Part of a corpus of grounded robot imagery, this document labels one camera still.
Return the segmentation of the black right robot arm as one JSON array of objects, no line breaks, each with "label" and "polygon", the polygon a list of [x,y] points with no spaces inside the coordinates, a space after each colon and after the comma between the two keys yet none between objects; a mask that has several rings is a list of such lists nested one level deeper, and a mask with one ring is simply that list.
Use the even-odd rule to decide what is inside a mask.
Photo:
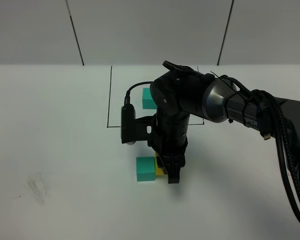
[{"label": "black right robot arm", "polygon": [[300,183],[300,101],[248,90],[226,75],[202,74],[168,61],[163,66],[168,71],[151,83],[150,93],[157,106],[153,130],[160,137],[158,153],[169,182],[179,182],[189,117],[195,115],[214,123],[241,123],[264,139],[282,139],[290,155],[288,170]]}]

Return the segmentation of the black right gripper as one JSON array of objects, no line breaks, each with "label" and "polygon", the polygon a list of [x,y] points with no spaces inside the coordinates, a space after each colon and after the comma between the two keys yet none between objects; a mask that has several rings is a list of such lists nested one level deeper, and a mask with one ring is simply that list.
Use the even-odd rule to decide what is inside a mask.
[{"label": "black right gripper", "polygon": [[189,114],[182,111],[168,115],[161,109],[156,112],[154,150],[158,154],[158,167],[167,175],[168,184],[180,181],[180,170],[185,166]]}]

